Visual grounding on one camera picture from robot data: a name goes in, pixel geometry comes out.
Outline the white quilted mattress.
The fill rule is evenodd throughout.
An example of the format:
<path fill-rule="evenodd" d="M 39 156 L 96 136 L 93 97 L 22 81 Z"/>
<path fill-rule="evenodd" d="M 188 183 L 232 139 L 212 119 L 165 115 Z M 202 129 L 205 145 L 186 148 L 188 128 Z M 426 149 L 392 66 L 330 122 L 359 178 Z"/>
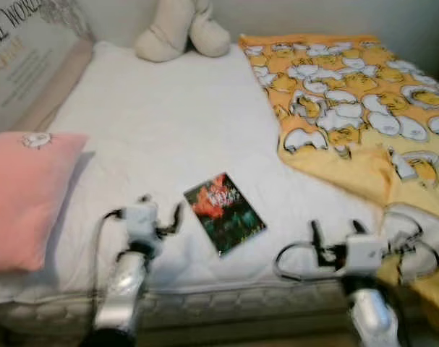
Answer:
<path fill-rule="evenodd" d="M 0 273 L 0 326 L 17 341 L 53 345 L 80 338 L 93 320 L 116 257 L 127 247 L 114 212 L 152 196 L 158 218 L 182 224 L 150 265 L 140 344 L 219 343 L 347 326 L 335 281 L 276 277 L 278 251 L 312 237 L 339 244 L 357 219 L 371 234 L 382 210 L 284 164 L 280 126 L 239 46 L 223 57 L 187 53 L 166 63 L 100 42 L 48 133 L 89 140 L 45 250 L 43 268 Z M 268 228 L 219 257 L 183 196 L 226 173 Z"/>

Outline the beige plush toy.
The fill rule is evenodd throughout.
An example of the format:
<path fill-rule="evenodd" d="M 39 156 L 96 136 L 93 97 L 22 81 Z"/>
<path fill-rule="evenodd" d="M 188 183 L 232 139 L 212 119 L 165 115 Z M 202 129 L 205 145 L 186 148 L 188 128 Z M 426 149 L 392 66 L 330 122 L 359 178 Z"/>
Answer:
<path fill-rule="evenodd" d="M 135 53 L 150 62 L 177 59 L 191 43 L 200 55 L 225 56 L 231 34 L 213 19 L 212 0 L 158 0 L 153 22 L 137 36 Z"/>

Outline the pink pillow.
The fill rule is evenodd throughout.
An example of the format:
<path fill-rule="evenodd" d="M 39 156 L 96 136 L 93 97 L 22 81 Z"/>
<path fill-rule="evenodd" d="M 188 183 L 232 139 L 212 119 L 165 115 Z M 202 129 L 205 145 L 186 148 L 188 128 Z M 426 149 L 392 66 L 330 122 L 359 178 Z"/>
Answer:
<path fill-rule="evenodd" d="M 88 136 L 0 133 L 0 273 L 43 268 Z"/>

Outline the grey printed headboard panel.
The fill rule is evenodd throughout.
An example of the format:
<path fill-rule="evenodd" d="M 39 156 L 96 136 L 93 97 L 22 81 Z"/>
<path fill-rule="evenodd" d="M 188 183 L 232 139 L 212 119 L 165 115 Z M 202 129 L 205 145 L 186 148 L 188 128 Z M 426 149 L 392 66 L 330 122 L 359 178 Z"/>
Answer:
<path fill-rule="evenodd" d="M 0 132 L 47 129 L 94 42 L 77 0 L 0 0 Z"/>

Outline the book with red green cover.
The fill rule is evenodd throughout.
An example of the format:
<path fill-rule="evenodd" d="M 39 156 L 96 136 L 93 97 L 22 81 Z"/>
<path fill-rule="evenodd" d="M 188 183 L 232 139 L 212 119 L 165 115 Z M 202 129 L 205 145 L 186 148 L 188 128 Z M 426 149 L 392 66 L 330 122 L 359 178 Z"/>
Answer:
<path fill-rule="evenodd" d="M 219 257 L 268 228 L 228 173 L 186 189 L 183 196 Z"/>

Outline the yellow cartoon print blanket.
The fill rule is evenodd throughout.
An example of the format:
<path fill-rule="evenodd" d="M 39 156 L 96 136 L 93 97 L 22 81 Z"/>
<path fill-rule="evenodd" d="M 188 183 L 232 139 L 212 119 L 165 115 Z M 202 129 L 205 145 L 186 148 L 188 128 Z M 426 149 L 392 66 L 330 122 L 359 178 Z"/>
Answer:
<path fill-rule="evenodd" d="M 439 330 L 439 82 L 371 35 L 242 35 L 268 96 L 278 157 L 382 210 L 404 245 L 379 271 L 407 282 Z"/>

